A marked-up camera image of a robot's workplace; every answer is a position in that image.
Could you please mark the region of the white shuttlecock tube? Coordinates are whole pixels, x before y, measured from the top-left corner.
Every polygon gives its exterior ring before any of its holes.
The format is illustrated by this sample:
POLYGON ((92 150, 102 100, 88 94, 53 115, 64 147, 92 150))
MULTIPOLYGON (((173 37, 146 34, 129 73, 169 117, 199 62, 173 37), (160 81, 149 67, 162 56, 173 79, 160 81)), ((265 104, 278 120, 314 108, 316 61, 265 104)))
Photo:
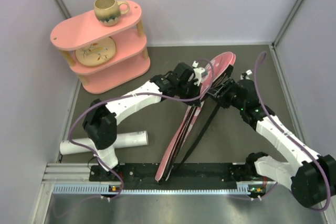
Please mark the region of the white shuttlecock tube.
MULTIPOLYGON (((139 131, 133 133, 123 133, 118 134, 117 139, 113 144, 115 149, 119 148, 129 148, 129 147, 138 147, 138 146, 147 146, 148 141, 148 133, 147 131, 139 131)), ((61 155, 70 155, 70 154, 78 154, 90 152, 89 149, 72 144, 68 140, 63 140, 60 143, 60 153, 61 155)))

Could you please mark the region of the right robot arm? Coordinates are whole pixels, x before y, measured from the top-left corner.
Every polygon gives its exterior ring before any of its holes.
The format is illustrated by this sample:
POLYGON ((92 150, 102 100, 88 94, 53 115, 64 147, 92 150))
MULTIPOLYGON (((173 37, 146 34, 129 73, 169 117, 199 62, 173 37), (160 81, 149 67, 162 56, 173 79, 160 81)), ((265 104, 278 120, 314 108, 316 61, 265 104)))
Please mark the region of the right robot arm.
POLYGON ((266 153, 252 153, 246 159, 245 174, 252 180, 268 177, 291 191, 297 202, 311 208, 335 196, 335 159, 322 156, 301 142, 275 113, 265 106, 250 79, 229 78, 208 94, 222 108, 235 107, 245 123, 268 140, 286 159, 279 162, 266 153))

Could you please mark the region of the pink sport racket bag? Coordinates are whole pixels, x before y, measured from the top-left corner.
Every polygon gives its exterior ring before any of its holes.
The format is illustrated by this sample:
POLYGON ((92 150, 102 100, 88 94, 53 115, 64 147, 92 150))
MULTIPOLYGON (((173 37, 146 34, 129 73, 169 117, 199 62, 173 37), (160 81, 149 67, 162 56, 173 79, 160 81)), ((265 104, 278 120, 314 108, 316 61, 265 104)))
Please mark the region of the pink sport racket bag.
POLYGON ((214 87, 215 85, 221 84, 224 78, 228 76, 228 68, 232 67, 235 63, 236 55, 232 52, 224 52, 211 60, 209 64, 206 65, 205 69, 208 71, 208 75, 203 77, 201 80, 200 89, 200 102, 199 106, 188 106, 184 119, 173 136, 170 144, 168 145, 163 158, 157 169, 155 180, 161 183, 168 179, 170 172, 173 169, 176 157, 181 150, 184 142, 186 141, 201 109, 204 105, 205 90, 209 87, 214 87))

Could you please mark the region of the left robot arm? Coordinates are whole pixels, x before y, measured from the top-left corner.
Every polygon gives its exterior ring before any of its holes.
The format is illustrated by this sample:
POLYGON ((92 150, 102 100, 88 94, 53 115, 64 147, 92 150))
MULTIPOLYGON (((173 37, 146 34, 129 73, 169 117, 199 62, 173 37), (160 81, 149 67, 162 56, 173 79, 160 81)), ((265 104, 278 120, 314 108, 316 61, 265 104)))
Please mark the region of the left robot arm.
POLYGON ((127 117, 141 109, 167 98, 182 99, 186 104, 199 104, 194 100, 201 94, 201 80, 207 70, 179 63, 173 71, 152 77, 139 88, 118 100, 102 104, 94 100, 83 121, 83 129, 94 144, 94 154, 101 167, 101 174, 107 180, 114 180, 119 174, 118 158, 113 144, 117 139, 117 126, 127 117))

